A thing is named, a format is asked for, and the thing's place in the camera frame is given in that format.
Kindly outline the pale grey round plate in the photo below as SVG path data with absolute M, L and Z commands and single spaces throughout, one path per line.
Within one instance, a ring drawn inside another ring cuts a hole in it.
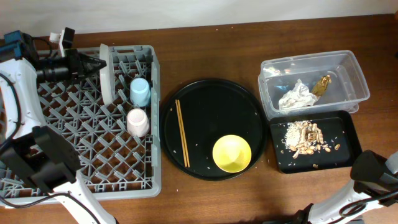
M 99 71 L 99 77 L 103 103 L 108 106 L 115 100 L 115 79 L 113 55 L 107 45 L 100 45 L 99 58 L 106 62 L 106 66 Z

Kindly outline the yellow bowl with food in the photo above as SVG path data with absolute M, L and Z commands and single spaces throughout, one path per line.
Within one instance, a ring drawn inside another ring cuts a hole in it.
M 218 168 L 228 173 L 238 173 L 248 167 L 252 158 L 249 143 L 240 136 L 226 135 L 213 146 L 212 157 Z

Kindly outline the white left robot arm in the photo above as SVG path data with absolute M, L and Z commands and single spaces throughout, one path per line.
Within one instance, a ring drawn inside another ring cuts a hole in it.
M 75 148 L 47 126 L 37 88 L 40 83 L 75 83 L 98 73 L 107 63 L 72 48 L 75 31 L 64 28 L 48 44 L 58 53 L 39 57 L 35 37 L 19 30 L 4 36 L 1 46 L 1 94 L 6 132 L 1 161 L 26 185 L 57 199 L 78 223 L 116 223 L 95 199 L 81 176 Z

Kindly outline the wooden chopstick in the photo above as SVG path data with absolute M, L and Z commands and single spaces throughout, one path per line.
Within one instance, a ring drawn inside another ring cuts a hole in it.
M 183 126 L 181 122 L 181 117 L 180 117 L 180 104 L 179 100 L 175 100 L 175 105 L 176 105 L 176 110 L 177 110 L 177 119 L 178 119 L 178 127 L 180 131 L 180 139 L 181 139 L 181 144 L 182 144 L 182 152 L 183 152 L 183 161 L 184 161 L 184 166 L 189 167 L 188 161 L 187 161 L 187 154 L 186 154 L 186 149 L 185 149 L 185 138 L 184 138 L 184 133 L 183 133 Z
M 185 149 L 186 149 L 186 154 L 187 154 L 187 161 L 188 161 L 188 166 L 190 167 L 190 160 L 189 160 L 189 155 L 188 155 L 188 148 L 187 148 L 187 140 L 186 140 L 186 136 L 185 136 L 185 128 L 184 128 L 184 125 L 183 125 L 183 117 L 182 117 L 182 110 L 181 110 L 181 105 L 180 105 L 180 117 L 181 117 L 181 122 L 182 122 L 182 126 L 183 126 L 183 133 L 184 133 L 184 140 L 185 140 Z

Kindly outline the light blue plastic cup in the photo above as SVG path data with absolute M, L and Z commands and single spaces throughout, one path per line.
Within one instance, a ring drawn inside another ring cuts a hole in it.
M 144 78 L 135 78 L 130 83 L 130 100 L 134 105 L 145 107 L 150 103 L 150 85 Z

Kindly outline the white napkin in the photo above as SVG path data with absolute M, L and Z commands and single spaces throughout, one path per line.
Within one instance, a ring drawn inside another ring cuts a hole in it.
M 313 106 L 317 101 L 318 98 L 310 92 L 308 86 L 303 84 L 301 79 L 298 79 L 294 88 L 279 100 L 279 109 L 287 110 Z

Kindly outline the gold foil wrapper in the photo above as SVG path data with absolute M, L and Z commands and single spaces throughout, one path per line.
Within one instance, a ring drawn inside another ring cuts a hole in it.
M 313 87 L 312 94 L 317 98 L 323 96 L 328 88 L 328 85 L 331 83 L 331 78 L 329 75 L 323 76 Z

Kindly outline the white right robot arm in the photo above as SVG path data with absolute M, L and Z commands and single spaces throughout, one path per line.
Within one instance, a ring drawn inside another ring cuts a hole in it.
M 370 210 L 397 203 L 397 153 L 385 158 L 364 151 L 355 160 L 351 180 L 336 194 L 299 210 L 292 223 L 349 223 Z

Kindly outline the pink plastic cup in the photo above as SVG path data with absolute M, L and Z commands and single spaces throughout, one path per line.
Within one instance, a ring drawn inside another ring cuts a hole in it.
M 150 130 L 149 119 L 146 112 L 135 108 L 128 112 L 126 117 L 126 129 L 131 136 L 144 137 Z

